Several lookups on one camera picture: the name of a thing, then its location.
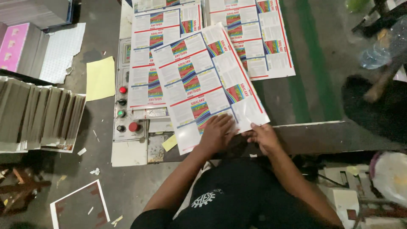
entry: yellow paper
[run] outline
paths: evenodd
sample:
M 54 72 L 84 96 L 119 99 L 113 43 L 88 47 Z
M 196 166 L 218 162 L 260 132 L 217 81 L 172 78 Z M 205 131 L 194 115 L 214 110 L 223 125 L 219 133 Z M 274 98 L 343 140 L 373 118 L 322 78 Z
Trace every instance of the yellow paper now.
M 113 57 L 86 64 L 86 101 L 114 95 L 114 69 Z
M 170 151 L 175 145 L 177 144 L 177 139 L 175 138 L 175 134 L 171 136 L 167 141 L 162 143 L 162 146 L 164 147 L 165 151 Z

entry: red button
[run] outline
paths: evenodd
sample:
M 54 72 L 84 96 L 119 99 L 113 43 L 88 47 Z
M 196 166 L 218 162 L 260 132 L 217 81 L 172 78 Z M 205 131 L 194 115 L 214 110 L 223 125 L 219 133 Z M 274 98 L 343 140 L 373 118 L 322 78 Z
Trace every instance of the red button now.
M 139 130 L 140 128 L 141 128 L 141 126 L 138 125 L 136 122 L 132 122 L 132 123 L 130 123 L 130 125 L 129 125 L 129 130 L 130 130 L 131 132 L 135 132 L 135 131 Z
M 120 93 L 125 94 L 127 92 L 127 88 L 125 87 L 120 87 L 119 88 Z

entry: plastic bottle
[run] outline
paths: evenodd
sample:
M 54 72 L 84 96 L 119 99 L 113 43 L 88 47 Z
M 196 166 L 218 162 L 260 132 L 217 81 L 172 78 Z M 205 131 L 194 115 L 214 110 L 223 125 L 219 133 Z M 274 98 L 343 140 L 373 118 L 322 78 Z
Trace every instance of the plastic bottle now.
M 375 69 L 389 63 L 392 57 L 407 47 L 407 15 L 401 17 L 387 34 L 375 42 L 373 47 L 360 55 L 360 65 L 367 69 Z

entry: green stripe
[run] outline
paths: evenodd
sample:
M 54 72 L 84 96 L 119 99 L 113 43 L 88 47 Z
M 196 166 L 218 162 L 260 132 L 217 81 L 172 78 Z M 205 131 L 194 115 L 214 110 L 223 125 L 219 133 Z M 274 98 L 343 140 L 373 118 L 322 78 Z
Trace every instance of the green stripe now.
M 322 105 L 325 121 L 341 120 L 342 116 L 338 101 L 335 98 L 331 78 L 326 69 L 325 56 L 319 45 L 318 32 L 315 27 L 315 20 L 311 12 L 311 6 L 308 0 L 296 0 L 295 6 L 300 19 L 300 26 L 304 34 L 304 39 L 308 46 L 319 101 Z
M 287 9 L 284 6 L 284 1 L 280 1 L 280 8 L 281 8 L 283 20 L 286 22 L 285 30 L 287 33 L 288 43 L 292 45 L 293 40 L 291 38 L 288 19 L 284 17 L 284 15 L 286 15 L 286 11 L 287 11 Z M 293 65 L 294 65 L 296 75 L 287 77 L 287 80 L 288 80 L 288 85 L 290 88 L 291 104 L 293 106 L 293 111 L 294 111 L 294 115 L 295 115 L 295 123 L 310 123 L 311 117 L 309 115 L 308 102 L 306 100 L 306 95 L 305 95 L 305 88 L 302 83 L 300 70 L 298 69 L 298 66 L 296 65 L 296 63 L 298 63 L 298 61 L 297 61 L 297 55 L 296 55 L 294 49 L 291 49 L 291 57 L 293 59 Z

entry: stack of cardboard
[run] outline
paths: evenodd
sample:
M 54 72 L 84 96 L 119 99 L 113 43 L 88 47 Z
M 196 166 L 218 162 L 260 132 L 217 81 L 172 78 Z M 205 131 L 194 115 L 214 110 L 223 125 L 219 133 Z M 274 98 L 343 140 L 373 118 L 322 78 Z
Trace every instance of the stack of cardboard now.
M 49 35 L 32 23 L 7 28 L 1 48 L 0 67 L 39 78 Z
M 0 76 L 0 153 L 72 152 L 85 95 Z
M 8 26 L 25 22 L 40 29 L 66 23 L 69 0 L 0 0 L 0 22 Z

